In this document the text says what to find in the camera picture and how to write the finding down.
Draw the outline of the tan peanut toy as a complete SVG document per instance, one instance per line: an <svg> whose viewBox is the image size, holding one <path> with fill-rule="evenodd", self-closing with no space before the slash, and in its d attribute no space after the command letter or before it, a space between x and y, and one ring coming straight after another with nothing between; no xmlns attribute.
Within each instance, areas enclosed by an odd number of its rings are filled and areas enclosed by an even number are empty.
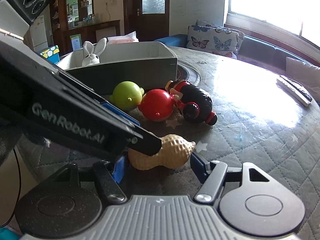
<svg viewBox="0 0 320 240"><path fill-rule="evenodd" d="M157 166L177 169L190 158L196 143L187 141L183 137L169 134L161 137L162 147L158 153L147 156L136 150L129 149L128 158L131 165L138 170L150 170Z"/></svg>

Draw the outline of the white knitted rabbit toy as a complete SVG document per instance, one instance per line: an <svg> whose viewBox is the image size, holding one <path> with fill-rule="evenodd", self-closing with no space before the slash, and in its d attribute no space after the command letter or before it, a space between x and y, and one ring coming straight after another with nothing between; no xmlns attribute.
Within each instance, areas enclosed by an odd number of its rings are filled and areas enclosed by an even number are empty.
<svg viewBox="0 0 320 240"><path fill-rule="evenodd" d="M94 46L91 42L85 41L83 44L84 59L82 61L82 67L99 64L100 55L104 52L107 44L107 38L102 38Z"/></svg>

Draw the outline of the green rubber pig toy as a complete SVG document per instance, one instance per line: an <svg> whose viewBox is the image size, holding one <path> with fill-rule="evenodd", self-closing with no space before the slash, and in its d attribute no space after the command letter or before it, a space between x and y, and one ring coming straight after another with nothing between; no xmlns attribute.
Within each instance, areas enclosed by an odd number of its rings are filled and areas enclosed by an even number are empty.
<svg viewBox="0 0 320 240"><path fill-rule="evenodd" d="M110 102L122 111L130 111L138 107L144 95L144 89L131 81L119 83L109 97Z"/></svg>

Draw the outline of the red rubber pig toy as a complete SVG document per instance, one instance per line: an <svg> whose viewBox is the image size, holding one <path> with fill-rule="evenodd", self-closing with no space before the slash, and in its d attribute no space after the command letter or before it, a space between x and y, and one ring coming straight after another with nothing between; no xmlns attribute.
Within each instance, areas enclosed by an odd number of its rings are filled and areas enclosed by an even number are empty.
<svg viewBox="0 0 320 240"><path fill-rule="evenodd" d="M174 100L168 92L152 89L142 97L138 109L146 119L161 122L171 116L174 105Z"/></svg>

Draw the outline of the blue yellow tissue box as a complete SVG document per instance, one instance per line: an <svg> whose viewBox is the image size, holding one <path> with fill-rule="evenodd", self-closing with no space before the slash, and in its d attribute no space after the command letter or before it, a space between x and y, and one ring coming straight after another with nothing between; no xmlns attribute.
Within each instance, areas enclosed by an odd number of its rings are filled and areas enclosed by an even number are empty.
<svg viewBox="0 0 320 240"><path fill-rule="evenodd" d="M44 49L43 51L40 52L40 55L46 58L51 63L57 64L60 61L59 52L60 52L59 47L58 45L56 45L56 46L52 46Z"/></svg>

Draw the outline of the white refrigerator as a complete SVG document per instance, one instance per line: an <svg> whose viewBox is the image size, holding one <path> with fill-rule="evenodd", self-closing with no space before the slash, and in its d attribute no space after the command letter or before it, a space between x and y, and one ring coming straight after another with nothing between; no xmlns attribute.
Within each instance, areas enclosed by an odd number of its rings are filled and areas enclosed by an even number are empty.
<svg viewBox="0 0 320 240"><path fill-rule="evenodd" d="M39 16L30 26L30 35L33 42L33 49L36 53L40 53L48 48L46 27L44 16Z"/></svg>

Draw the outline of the black-haired red doll figure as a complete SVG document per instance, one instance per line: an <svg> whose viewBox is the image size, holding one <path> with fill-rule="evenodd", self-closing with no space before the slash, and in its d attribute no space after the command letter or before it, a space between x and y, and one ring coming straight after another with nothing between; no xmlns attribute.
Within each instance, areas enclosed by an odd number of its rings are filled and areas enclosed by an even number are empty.
<svg viewBox="0 0 320 240"><path fill-rule="evenodd" d="M165 90L187 122L216 124L217 114L213 111L213 100L208 92L186 80L168 81Z"/></svg>

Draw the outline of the dark wooden cabinet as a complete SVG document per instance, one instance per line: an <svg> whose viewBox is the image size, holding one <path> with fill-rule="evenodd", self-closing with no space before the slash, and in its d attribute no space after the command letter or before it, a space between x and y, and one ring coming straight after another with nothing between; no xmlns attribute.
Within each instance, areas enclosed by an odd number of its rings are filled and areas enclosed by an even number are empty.
<svg viewBox="0 0 320 240"><path fill-rule="evenodd" d="M49 10L60 55L87 40L96 43L102 37L124 34L123 0L51 0Z"/></svg>

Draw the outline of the glass turntable lazy susan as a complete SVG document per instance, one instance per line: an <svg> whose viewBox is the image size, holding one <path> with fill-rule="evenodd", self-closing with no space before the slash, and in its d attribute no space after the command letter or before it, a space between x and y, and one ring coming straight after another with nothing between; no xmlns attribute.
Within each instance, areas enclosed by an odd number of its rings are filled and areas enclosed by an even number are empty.
<svg viewBox="0 0 320 240"><path fill-rule="evenodd" d="M193 67L189 67L185 64L177 65L177 80L186 80L195 86L198 86L201 82L200 73Z"/></svg>

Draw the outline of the pink tissue pack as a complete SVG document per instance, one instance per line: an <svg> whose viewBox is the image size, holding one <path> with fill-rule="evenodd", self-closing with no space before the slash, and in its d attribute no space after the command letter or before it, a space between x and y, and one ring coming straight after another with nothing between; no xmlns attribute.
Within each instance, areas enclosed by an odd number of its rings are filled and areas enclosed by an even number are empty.
<svg viewBox="0 0 320 240"><path fill-rule="evenodd" d="M134 43L134 42L139 42L139 39L136 37L135 31L127 35L113 36L113 37L107 38L107 44L121 44L121 43Z"/></svg>

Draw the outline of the grey remote control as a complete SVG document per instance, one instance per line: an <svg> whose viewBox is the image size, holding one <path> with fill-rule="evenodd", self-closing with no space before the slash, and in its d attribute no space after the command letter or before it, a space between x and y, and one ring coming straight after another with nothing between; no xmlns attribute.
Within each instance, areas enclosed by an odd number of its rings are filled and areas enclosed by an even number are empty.
<svg viewBox="0 0 320 240"><path fill-rule="evenodd" d="M311 105L311 95L300 84L283 75L277 77L277 84L292 97L297 99L304 107L309 107Z"/></svg>

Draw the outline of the dark cardboard storage box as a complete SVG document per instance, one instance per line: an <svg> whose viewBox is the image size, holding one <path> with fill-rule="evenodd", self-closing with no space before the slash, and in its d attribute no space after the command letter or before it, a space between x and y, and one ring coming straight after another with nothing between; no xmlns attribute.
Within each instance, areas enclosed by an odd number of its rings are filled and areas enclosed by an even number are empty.
<svg viewBox="0 0 320 240"><path fill-rule="evenodd" d="M177 55L161 42L108 44L100 63L82 66L84 52L73 51L57 65L99 95L112 94L116 85L132 81L144 90L164 88L177 77Z"/></svg>

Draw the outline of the grey cushion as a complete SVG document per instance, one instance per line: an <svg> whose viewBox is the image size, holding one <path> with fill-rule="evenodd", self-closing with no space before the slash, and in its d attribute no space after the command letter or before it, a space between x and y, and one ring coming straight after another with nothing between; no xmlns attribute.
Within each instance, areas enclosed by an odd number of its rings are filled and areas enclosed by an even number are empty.
<svg viewBox="0 0 320 240"><path fill-rule="evenodd" d="M286 75L309 88L319 88L319 67L313 64L286 58Z"/></svg>

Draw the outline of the butterfly print pillow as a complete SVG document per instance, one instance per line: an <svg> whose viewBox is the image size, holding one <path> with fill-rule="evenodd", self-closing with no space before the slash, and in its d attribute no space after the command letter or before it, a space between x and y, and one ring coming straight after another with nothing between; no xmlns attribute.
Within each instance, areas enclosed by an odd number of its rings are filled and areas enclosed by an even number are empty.
<svg viewBox="0 0 320 240"><path fill-rule="evenodd" d="M198 23L188 27L188 49L237 59L245 34L214 24Z"/></svg>

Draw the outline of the dark wooden door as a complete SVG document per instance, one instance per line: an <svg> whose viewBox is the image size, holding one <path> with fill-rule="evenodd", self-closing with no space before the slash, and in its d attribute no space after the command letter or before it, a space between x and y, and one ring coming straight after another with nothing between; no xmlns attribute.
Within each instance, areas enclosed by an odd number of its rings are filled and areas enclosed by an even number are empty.
<svg viewBox="0 0 320 240"><path fill-rule="evenodd" d="M136 32L139 41L169 35L170 0L123 0L125 34Z"/></svg>

